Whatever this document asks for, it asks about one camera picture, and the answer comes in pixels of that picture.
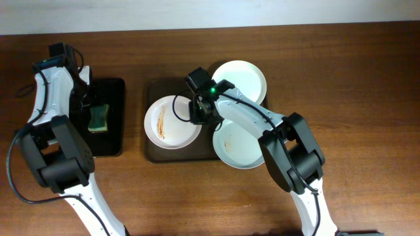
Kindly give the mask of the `green yellow sponge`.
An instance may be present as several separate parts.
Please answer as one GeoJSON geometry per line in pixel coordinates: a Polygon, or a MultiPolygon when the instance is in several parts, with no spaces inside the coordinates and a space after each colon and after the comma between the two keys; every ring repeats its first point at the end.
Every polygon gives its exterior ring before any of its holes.
{"type": "Polygon", "coordinates": [[[91,133],[107,132],[108,131],[108,112],[109,105],[103,104],[90,108],[91,119],[88,125],[88,131],[91,133]]]}

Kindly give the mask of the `white plate with sauce streak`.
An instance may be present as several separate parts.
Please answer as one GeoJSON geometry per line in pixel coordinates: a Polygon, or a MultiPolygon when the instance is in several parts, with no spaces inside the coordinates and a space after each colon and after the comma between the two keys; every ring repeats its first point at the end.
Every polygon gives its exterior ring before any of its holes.
{"type": "Polygon", "coordinates": [[[144,117],[144,130],[153,144],[163,149],[180,149],[191,144],[200,134],[201,125],[177,118],[173,112],[175,95],[155,101],[144,117]]]}

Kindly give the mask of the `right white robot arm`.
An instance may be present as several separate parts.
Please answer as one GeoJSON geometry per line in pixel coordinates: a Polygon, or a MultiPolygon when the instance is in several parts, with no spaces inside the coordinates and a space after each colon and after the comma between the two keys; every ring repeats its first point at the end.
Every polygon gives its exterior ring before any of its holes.
{"type": "Polygon", "coordinates": [[[270,111],[226,80],[186,77],[185,81],[194,93],[193,122],[227,119],[257,139],[268,173],[295,203],[302,233],[338,235],[324,197],[325,157],[305,119],[298,113],[285,116],[270,111]]]}

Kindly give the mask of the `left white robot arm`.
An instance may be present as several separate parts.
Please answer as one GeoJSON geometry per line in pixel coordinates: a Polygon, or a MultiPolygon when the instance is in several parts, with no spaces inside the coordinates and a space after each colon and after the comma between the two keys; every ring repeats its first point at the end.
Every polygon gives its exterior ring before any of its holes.
{"type": "Polygon", "coordinates": [[[91,235],[127,235],[113,215],[95,180],[95,162],[89,146],[71,123],[67,100],[73,81],[67,69],[33,67],[37,97],[28,123],[18,130],[17,145],[40,186],[75,210],[91,235]]]}

